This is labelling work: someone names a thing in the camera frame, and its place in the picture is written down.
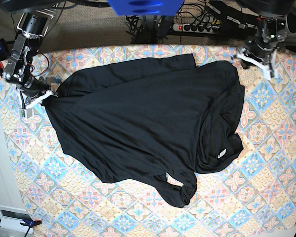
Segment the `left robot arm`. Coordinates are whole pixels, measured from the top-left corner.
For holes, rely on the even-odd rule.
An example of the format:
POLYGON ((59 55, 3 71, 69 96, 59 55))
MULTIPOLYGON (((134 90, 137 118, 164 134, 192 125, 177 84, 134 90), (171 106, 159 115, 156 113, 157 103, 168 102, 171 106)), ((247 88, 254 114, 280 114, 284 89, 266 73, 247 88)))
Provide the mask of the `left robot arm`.
POLYGON ((277 48, 289 34, 296 32, 296 0, 238 0, 244 8, 258 14, 257 31, 231 59, 240 61, 243 69, 256 66, 267 80, 276 76, 277 48))

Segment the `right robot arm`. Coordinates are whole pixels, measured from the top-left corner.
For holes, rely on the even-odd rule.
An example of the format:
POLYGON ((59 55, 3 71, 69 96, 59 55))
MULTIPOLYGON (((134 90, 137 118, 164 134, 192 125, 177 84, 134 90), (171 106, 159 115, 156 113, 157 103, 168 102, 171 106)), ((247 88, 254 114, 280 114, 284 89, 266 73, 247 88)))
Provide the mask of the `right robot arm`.
POLYGON ((21 109, 20 116, 29 119, 34 106, 54 95, 51 85, 34 74, 33 58, 40 52, 43 37, 51 29, 51 23, 65 7, 58 0, 0 0, 0 9, 9 13, 21 13, 16 25, 16 36, 2 76, 16 86, 21 109))

